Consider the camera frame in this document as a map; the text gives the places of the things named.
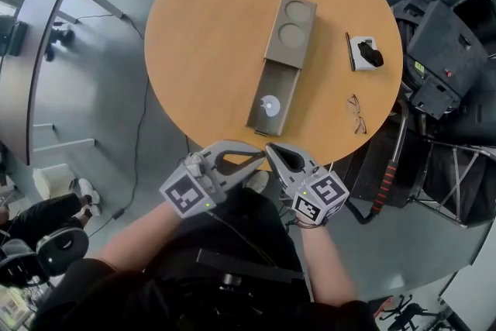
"round wooden table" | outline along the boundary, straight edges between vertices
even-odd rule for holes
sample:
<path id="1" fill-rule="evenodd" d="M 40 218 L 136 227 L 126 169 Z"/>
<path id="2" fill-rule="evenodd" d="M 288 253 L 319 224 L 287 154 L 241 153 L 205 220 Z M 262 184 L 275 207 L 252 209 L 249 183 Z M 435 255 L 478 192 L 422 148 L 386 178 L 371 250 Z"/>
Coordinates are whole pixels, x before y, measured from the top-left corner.
<path id="1" fill-rule="evenodd" d="M 155 0 L 146 26 L 148 75 L 165 112 L 202 147 L 281 141 L 327 164 L 366 143 L 388 117 L 401 83 L 398 28 L 385 0 L 309 0 L 317 13 L 286 125 L 281 136 L 264 137 L 246 121 L 279 1 Z M 384 66 L 352 72 L 345 32 L 373 36 Z M 365 135 L 353 130 L 356 116 L 346 107 L 352 95 Z"/>

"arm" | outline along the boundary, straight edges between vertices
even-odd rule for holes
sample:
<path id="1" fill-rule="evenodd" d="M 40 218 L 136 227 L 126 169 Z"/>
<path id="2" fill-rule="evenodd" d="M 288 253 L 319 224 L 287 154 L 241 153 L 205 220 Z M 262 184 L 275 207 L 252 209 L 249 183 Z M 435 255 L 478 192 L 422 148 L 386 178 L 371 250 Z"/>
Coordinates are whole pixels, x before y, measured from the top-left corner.
<path id="1" fill-rule="evenodd" d="M 325 227 L 301 229 L 303 250 L 315 302 L 339 307 L 357 294 Z"/>
<path id="2" fill-rule="evenodd" d="M 117 271 L 142 271 L 180 223 L 181 218 L 164 202 L 119 232 L 95 257 Z"/>

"white disc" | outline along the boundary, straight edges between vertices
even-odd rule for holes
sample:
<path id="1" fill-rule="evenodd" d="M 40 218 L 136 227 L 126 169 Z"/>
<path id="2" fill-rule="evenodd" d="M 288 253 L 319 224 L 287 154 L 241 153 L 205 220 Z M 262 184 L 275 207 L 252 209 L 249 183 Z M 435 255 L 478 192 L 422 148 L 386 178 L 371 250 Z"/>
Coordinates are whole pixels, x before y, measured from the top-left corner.
<path id="1" fill-rule="evenodd" d="M 273 95 L 265 95 L 262 97 L 261 107 L 265 109 L 267 116 L 274 117 L 281 110 L 281 103 Z"/>

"red handle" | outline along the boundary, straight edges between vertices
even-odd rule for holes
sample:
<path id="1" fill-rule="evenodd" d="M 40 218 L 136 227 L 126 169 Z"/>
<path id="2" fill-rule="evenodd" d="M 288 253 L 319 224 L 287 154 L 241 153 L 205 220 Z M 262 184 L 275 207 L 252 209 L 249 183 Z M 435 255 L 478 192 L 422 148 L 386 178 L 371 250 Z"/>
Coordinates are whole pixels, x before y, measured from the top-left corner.
<path id="1" fill-rule="evenodd" d="M 388 202 L 389 191 L 391 190 L 391 186 L 393 185 L 394 176 L 396 175 L 396 169 L 398 168 L 398 163 L 395 161 L 389 160 L 387 163 L 386 171 L 384 172 L 384 176 L 382 177 L 381 186 L 379 187 L 379 192 L 377 193 L 377 197 L 374 200 L 374 205 L 370 210 L 372 214 L 378 214 L 382 210 L 382 206 Z"/>

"eyeglasses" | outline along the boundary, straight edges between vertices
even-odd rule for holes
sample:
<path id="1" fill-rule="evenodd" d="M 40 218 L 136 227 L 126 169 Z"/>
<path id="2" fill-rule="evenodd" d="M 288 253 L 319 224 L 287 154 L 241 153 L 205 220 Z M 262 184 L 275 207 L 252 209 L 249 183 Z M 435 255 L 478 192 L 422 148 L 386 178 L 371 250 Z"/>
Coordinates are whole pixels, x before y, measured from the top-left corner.
<path id="1" fill-rule="evenodd" d="M 358 98 L 355 94 L 353 94 L 351 98 L 348 98 L 348 101 L 346 101 L 346 107 L 349 112 L 356 115 L 354 124 L 355 134 L 367 134 L 365 120 L 363 120 L 363 117 L 360 116 L 360 103 L 358 102 Z"/>

